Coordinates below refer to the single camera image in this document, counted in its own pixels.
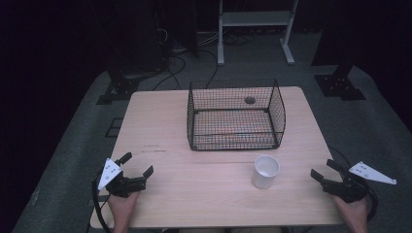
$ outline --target small object in basket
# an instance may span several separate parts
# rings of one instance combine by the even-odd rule
[[[245,103],[247,103],[247,104],[255,104],[256,101],[257,100],[252,96],[248,96],[248,97],[245,98]]]

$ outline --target metal stand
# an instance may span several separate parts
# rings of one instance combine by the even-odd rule
[[[298,0],[293,1],[290,11],[279,12],[223,12],[223,0],[219,8],[219,41],[218,41],[218,65],[224,65],[223,52],[223,28],[225,26],[264,26],[264,25],[286,25],[285,37],[280,39],[282,50],[288,64],[293,65],[294,59],[289,49],[288,42],[292,32],[293,20]]]
[[[162,69],[150,73],[130,71],[123,72],[119,67],[108,69],[112,80],[103,95],[100,95],[97,105],[110,105],[113,101],[130,100],[131,95],[137,91],[142,80],[157,76]]]
[[[339,64],[332,75],[315,76],[325,97],[340,97],[342,100],[365,100],[361,91],[348,79],[353,63]]]

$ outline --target wire mesh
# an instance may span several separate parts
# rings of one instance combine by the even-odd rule
[[[276,80],[190,83],[187,131],[192,150],[277,149],[285,123]]]

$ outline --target gray carpet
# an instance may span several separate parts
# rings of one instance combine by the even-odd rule
[[[369,182],[379,196],[370,232],[409,232],[412,229],[412,135],[379,93],[374,81],[362,70],[354,68],[349,78],[366,100],[342,101],[325,98],[314,76],[331,74],[334,66],[312,67],[320,34],[292,34],[290,46],[295,64],[286,63],[279,35],[256,36],[249,44],[225,47],[225,65],[219,67],[214,80],[252,80],[274,78],[280,86],[303,89],[326,142],[353,163],[363,161],[384,174],[397,179],[397,185]],[[202,48],[216,54],[216,45]],[[188,89],[189,82],[208,81],[216,69],[216,60],[201,51],[198,58],[180,55],[186,62],[182,72],[168,79],[156,90]],[[182,67],[182,60],[171,59],[172,72]],[[152,90],[169,76],[163,72],[141,83],[139,91]],[[116,117],[123,117],[127,101],[96,105],[110,79],[107,73],[96,78],[62,137],[52,160],[40,180],[37,199],[26,207],[14,232],[86,232],[92,207],[91,181],[103,166],[116,142],[105,137]],[[335,150],[330,151],[341,161]],[[306,226],[294,227],[302,232]],[[89,232],[102,232],[89,229]],[[347,232],[344,225],[316,226],[309,232]]]

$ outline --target shelf leg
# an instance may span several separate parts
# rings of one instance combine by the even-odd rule
[[[224,52],[223,52],[223,0],[219,6],[219,41],[218,41],[218,65],[224,65]]]
[[[294,0],[293,1],[291,13],[289,14],[288,26],[286,28],[285,37],[280,39],[282,50],[284,51],[284,54],[285,54],[285,58],[287,59],[287,62],[290,65],[294,64],[294,59],[293,59],[291,50],[289,49],[288,42],[289,42],[289,38],[291,36],[294,16],[296,15],[296,8],[297,8],[297,3],[298,2],[299,2],[299,0]]]

